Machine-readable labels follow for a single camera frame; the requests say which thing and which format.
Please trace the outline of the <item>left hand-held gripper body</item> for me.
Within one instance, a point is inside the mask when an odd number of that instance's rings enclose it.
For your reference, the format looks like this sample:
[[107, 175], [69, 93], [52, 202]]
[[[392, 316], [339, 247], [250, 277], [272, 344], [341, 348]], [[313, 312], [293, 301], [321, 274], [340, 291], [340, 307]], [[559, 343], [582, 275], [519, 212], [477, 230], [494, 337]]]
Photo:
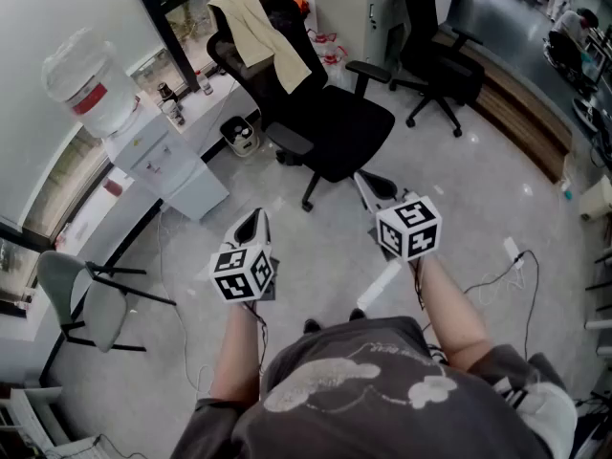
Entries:
[[224, 241], [209, 260], [208, 275], [226, 303], [275, 300], [277, 260], [270, 245]]

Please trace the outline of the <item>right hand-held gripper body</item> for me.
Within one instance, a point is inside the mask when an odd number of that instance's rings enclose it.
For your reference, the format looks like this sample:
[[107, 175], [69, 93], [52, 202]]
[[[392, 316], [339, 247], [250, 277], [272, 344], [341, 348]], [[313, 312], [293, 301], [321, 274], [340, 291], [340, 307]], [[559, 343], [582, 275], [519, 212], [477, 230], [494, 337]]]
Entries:
[[386, 253], [410, 262], [438, 250], [442, 224], [428, 196], [410, 194], [405, 202], [376, 213], [373, 235]]

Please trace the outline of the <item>black mesh office chair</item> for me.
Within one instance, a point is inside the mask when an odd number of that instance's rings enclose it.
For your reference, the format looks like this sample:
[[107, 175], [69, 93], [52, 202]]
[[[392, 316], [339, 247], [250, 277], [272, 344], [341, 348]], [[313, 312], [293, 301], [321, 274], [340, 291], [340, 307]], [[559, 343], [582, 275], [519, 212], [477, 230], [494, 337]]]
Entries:
[[248, 67], [240, 57], [229, 26], [220, 11], [221, 30], [208, 40], [207, 51], [254, 100], [261, 127], [277, 145], [276, 158], [285, 165], [304, 165], [313, 172], [302, 197], [311, 211], [310, 196], [319, 180], [338, 183], [360, 170], [382, 147], [395, 118], [391, 112], [365, 98], [370, 80], [387, 83], [390, 74], [375, 65], [351, 60], [346, 69], [357, 77], [354, 91], [328, 84], [328, 75], [307, 34], [296, 3], [260, 0], [273, 27], [297, 51], [311, 74], [288, 94], [278, 81], [273, 58]]

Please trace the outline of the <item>beige clothes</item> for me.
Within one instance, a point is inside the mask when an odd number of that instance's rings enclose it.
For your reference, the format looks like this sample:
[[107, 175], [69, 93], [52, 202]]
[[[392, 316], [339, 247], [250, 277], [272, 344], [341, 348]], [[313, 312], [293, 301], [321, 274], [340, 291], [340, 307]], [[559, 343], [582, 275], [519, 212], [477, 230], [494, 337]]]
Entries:
[[218, 31], [220, 18], [212, 12], [220, 11], [225, 17], [236, 49], [248, 67], [273, 58], [278, 81], [288, 94], [311, 74], [288, 39], [273, 27], [260, 0], [209, 0], [208, 8]]

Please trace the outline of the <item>person's right forearm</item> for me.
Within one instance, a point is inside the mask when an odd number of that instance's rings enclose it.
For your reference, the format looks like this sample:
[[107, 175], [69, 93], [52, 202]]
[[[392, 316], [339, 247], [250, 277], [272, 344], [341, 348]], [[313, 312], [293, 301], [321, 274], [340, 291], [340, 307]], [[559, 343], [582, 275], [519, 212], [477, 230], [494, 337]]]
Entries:
[[435, 256], [414, 263], [415, 281], [449, 364], [468, 371], [492, 350], [485, 323]]

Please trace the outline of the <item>person's left forearm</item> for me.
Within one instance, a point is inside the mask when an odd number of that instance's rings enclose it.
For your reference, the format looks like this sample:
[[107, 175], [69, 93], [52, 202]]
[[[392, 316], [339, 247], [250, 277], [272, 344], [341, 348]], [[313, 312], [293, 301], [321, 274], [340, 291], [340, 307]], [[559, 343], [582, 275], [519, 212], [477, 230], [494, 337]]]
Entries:
[[257, 319], [245, 306], [230, 305], [209, 395], [250, 407], [259, 399], [259, 384]]

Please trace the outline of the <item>grey chair black legs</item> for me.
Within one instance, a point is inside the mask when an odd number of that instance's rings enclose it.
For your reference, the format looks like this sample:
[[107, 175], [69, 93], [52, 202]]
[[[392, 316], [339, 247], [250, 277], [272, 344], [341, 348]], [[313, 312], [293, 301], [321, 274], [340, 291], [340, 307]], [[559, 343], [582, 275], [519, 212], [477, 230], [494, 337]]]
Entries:
[[[54, 307], [61, 334], [66, 341], [96, 347], [103, 353], [111, 350], [135, 353], [146, 351], [143, 346], [117, 343], [128, 315], [127, 297], [135, 295], [169, 306], [175, 306], [176, 302], [121, 284], [114, 279], [117, 274], [146, 275], [147, 271], [99, 265], [58, 251], [45, 251], [39, 256], [37, 281]], [[80, 279], [86, 279], [89, 286], [84, 295], [82, 319], [75, 320], [72, 299]]]

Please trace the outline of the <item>small white bin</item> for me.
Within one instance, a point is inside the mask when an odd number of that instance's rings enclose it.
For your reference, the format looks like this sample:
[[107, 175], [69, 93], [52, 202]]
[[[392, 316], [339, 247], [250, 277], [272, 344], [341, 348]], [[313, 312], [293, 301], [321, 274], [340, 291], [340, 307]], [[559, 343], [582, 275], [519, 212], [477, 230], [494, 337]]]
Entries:
[[220, 132], [233, 152], [240, 158], [250, 156], [260, 145], [254, 128], [244, 118], [234, 116], [224, 122]]

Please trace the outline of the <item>white power strip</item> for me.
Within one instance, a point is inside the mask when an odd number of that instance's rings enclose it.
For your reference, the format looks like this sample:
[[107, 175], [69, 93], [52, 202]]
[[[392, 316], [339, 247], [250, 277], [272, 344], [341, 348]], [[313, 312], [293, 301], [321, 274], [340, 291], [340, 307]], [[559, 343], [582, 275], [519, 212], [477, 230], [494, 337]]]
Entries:
[[523, 266], [522, 254], [518, 249], [517, 244], [514, 242], [512, 237], [507, 237], [503, 241], [503, 246], [513, 262], [513, 268], [516, 270], [520, 270]]

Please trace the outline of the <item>patterned lidded cup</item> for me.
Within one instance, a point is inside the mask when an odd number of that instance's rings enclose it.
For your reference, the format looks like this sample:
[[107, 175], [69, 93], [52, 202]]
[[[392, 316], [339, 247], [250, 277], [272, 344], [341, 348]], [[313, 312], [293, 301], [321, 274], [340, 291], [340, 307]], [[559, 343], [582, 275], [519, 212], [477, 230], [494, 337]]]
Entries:
[[163, 102], [162, 111], [168, 116], [168, 118], [177, 126], [185, 124], [185, 117], [181, 111], [180, 105], [174, 99], [169, 99]]

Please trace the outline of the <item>low wooden platform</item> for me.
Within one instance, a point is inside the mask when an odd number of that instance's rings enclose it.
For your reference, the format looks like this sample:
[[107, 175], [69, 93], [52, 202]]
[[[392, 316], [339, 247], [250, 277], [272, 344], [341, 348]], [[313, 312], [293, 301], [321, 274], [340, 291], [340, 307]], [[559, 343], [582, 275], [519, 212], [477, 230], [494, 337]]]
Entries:
[[484, 68], [484, 82], [473, 109], [503, 133], [553, 184], [563, 175], [572, 147], [570, 127], [510, 71], [479, 45], [460, 50]]

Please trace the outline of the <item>person's grey printed shirt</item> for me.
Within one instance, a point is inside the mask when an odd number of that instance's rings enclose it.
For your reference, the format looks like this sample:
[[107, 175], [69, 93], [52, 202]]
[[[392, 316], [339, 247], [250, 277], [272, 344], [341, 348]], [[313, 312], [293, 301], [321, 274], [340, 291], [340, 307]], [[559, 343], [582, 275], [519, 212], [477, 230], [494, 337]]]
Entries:
[[411, 317], [299, 339], [250, 406], [199, 401], [171, 459], [569, 459], [578, 413], [542, 355], [435, 361]]

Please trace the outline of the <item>white metal cabinet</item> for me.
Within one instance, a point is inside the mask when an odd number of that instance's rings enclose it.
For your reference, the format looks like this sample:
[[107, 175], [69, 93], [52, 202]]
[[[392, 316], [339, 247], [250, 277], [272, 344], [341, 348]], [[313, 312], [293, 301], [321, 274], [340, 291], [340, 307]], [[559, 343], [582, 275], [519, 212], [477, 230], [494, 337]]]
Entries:
[[404, 42], [405, 0], [316, 0], [316, 11], [318, 29], [336, 34], [351, 59], [385, 67]]

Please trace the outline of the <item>beige box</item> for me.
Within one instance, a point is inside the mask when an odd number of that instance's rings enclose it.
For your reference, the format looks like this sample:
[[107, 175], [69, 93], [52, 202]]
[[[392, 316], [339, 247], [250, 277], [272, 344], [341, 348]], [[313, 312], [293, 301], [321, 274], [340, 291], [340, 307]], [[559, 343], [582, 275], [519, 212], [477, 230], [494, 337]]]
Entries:
[[579, 197], [579, 216], [594, 221], [612, 213], [612, 182], [603, 175]]

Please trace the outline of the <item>clear water jug red label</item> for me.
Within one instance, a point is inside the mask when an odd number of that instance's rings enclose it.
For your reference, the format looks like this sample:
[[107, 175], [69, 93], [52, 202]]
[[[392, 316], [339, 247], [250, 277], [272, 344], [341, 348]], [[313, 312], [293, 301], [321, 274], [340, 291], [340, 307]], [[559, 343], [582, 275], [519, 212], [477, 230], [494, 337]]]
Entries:
[[138, 107], [139, 88], [118, 63], [114, 45], [89, 28], [45, 58], [41, 79], [47, 95], [99, 139], [121, 131]]

